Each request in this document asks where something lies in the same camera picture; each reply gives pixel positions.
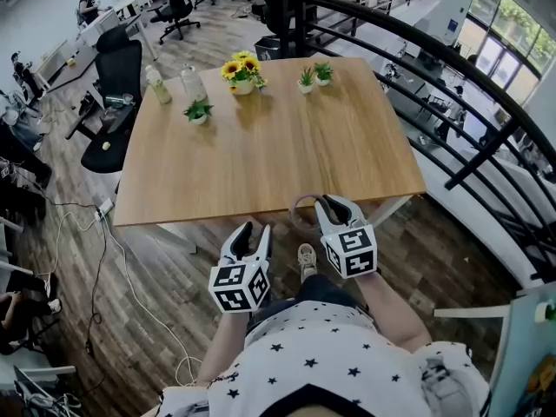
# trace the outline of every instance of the wooden floor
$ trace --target wooden floor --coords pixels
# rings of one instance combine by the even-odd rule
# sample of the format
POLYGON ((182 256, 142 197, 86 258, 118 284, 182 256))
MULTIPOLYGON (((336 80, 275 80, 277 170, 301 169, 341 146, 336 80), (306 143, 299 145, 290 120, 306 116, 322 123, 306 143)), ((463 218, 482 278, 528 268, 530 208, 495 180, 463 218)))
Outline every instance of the wooden floor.
MULTIPOLYGON (((241 14, 246 4, 245 0, 219 0, 216 6, 202 3, 191 17, 202 23, 199 30, 185 29, 183 41, 173 35, 163 46, 156 45, 160 54, 156 66, 163 76, 177 76, 186 62, 205 70, 221 66, 233 52, 252 50, 254 42, 268 32, 253 18, 232 17, 236 12, 241 14)), ((148 27, 151 38, 161 31, 162 26, 148 27)), ((149 63, 150 57, 143 53, 143 67, 149 63)), ((75 104, 83 95, 79 83, 71 84, 65 92, 75 104)), ((81 167, 79 161, 87 140, 79 134, 70 141, 64 139, 70 120, 58 112, 61 107, 52 97, 45 97, 41 108, 50 113, 49 122, 43 125, 50 129, 50 134, 40 156, 54 169, 47 194, 56 202, 100 205, 107 197, 115 200, 119 175, 96 175, 81 167)), ((185 163, 182 171, 195 164, 185 163)), ((92 221, 92 209, 49 205, 44 222, 26 228, 17 239, 21 266, 36 273, 53 269, 58 224, 70 211, 82 225, 92 221)), ((186 255, 136 229, 114 230, 115 237, 126 248, 138 297, 172 328, 194 357, 202 359, 219 319, 206 289, 210 267, 216 264, 225 238, 246 220, 253 221, 256 229, 267 223, 274 225, 275 251, 270 273, 275 296, 290 296, 299 287, 295 255, 297 246, 305 241, 319 249, 322 272, 340 281, 323 263, 318 240, 298 233, 286 214, 169 226, 198 245, 196 255, 186 255)), ((416 308, 435 339, 464 341, 488 376, 500 325, 483 327, 472 322, 438 320, 432 317, 432 312, 434 308, 505 304, 517 288, 514 281, 458 224, 427 199, 413 198, 383 223, 376 234, 379 264, 385 278, 416 308)), ((56 274, 64 307, 60 325, 49 332, 47 350, 53 365, 77 367, 83 385, 73 383, 79 394, 104 376, 102 385, 83 398, 90 415, 140 415, 157 403, 164 387, 175 384, 175 366, 183 353, 168 332, 136 304, 125 278, 121 252, 109 239, 96 292, 96 309, 102 322, 93 324, 90 334, 96 361, 88 357, 84 345, 91 289, 102 252, 100 224, 95 223, 83 233, 70 220, 62 225, 56 274)), ((353 281, 348 281, 345 287, 357 295, 353 281)), ((187 369, 181 369, 179 378, 183 383, 190 381, 187 369)))

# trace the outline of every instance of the potted plant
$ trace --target potted plant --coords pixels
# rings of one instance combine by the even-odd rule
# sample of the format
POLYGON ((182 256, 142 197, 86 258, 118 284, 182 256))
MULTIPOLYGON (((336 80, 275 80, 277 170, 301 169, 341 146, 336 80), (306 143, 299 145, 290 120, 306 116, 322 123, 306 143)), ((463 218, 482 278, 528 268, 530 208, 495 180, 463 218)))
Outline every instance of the potted plant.
POLYGON ((333 68, 328 62, 326 63, 315 63, 314 73, 316 74, 316 84, 320 87, 327 86, 332 80, 332 75, 334 74, 333 68))
POLYGON ((261 76, 261 64, 248 51, 232 55, 234 60, 226 62, 221 68, 222 77, 229 83, 235 95, 249 94, 254 87, 263 89, 267 81, 261 76))
POLYGON ((214 105, 208 105, 205 102, 193 101, 183 114, 188 117, 190 122, 195 125, 201 125, 207 121, 207 117, 210 116, 210 110, 213 107, 214 105))
POLYGON ((311 67, 303 67, 303 72, 297 85, 299 86, 299 91, 302 94, 310 93, 313 90, 313 74, 314 71, 311 67))

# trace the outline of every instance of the white flower pot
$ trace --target white flower pot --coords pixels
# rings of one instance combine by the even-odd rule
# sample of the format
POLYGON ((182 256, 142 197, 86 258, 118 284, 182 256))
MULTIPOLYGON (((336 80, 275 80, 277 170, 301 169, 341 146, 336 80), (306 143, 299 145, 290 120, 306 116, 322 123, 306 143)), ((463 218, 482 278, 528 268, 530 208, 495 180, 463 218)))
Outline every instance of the white flower pot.
POLYGON ((310 93, 313 90, 313 87, 314 87, 314 85, 312 83, 310 85, 306 86, 306 85, 301 85, 301 82, 298 82, 297 86, 299 87, 299 91, 302 94, 310 93))
POLYGON ((251 79, 245 79, 237 81, 233 86, 237 87, 237 90, 234 91, 233 94, 235 94, 236 96, 245 96, 246 94, 249 94, 251 91, 253 91, 255 82, 253 82, 251 79))
POLYGON ((195 125, 203 125, 207 121, 207 118, 207 115, 202 115, 201 117, 197 117, 196 119, 191 119, 190 122, 194 123, 195 125))
POLYGON ((328 80, 321 80, 318 77, 315 78, 316 84, 320 87, 326 87, 330 83, 330 79, 328 80))

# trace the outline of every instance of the hand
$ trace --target hand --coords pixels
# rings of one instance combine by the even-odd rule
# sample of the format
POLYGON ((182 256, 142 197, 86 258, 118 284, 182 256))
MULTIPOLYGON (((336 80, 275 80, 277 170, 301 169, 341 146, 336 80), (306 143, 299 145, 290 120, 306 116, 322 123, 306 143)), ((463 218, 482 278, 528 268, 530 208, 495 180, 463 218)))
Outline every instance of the hand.
POLYGON ((14 302, 14 304, 17 304, 18 302, 21 302, 23 300, 23 295, 21 292, 9 292, 8 295, 11 296, 11 300, 14 302))

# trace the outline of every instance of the trash bin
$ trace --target trash bin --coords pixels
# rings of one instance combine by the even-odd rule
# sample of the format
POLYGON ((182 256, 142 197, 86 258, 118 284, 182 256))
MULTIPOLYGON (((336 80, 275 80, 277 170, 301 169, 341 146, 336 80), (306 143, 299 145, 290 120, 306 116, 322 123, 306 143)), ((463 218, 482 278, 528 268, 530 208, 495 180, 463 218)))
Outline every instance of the trash bin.
POLYGON ((257 51, 257 57, 261 61, 281 59, 280 39, 261 37, 261 40, 255 43, 255 51, 257 51))

